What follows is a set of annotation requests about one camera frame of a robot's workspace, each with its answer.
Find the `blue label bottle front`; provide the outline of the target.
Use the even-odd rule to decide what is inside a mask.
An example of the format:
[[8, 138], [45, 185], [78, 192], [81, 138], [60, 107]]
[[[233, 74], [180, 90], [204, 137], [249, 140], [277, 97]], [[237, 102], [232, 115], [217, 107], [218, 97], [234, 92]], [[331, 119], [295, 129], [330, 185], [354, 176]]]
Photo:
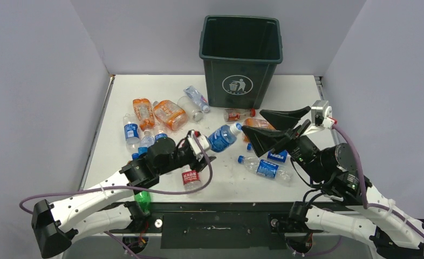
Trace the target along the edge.
[[223, 152], [237, 140], [241, 132], [240, 123], [221, 126], [208, 137], [211, 150], [215, 153]]

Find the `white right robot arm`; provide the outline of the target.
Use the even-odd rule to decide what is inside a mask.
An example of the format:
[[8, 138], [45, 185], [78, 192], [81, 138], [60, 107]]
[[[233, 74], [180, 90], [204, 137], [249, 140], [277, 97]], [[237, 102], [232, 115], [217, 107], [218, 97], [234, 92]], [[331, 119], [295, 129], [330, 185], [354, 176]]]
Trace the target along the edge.
[[330, 212], [304, 197], [293, 203], [276, 229], [300, 233], [328, 232], [368, 245], [383, 258], [424, 258], [424, 219], [407, 215], [395, 201], [384, 197], [364, 176], [358, 152], [348, 136], [344, 142], [320, 149], [310, 135], [340, 131], [327, 101], [295, 111], [261, 110], [270, 129], [243, 126], [257, 156], [286, 151], [293, 165], [310, 178], [320, 195], [360, 214], [350, 217]]

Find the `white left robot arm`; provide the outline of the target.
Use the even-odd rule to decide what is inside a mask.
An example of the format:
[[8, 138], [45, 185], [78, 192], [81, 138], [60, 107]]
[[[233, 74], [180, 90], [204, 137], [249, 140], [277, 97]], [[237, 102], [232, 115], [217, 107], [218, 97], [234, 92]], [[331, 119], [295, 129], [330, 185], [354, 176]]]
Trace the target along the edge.
[[208, 138], [191, 130], [176, 144], [171, 138], [158, 139], [147, 152], [120, 170], [77, 194], [67, 193], [63, 200], [48, 202], [44, 195], [31, 213], [31, 227], [42, 258], [52, 258], [67, 250], [73, 242], [109, 230], [138, 232], [144, 217], [127, 203], [107, 209], [113, 203], [141, 191], [152, 191], [160, 176], [184, 166], [197, 172], [211, 166]]

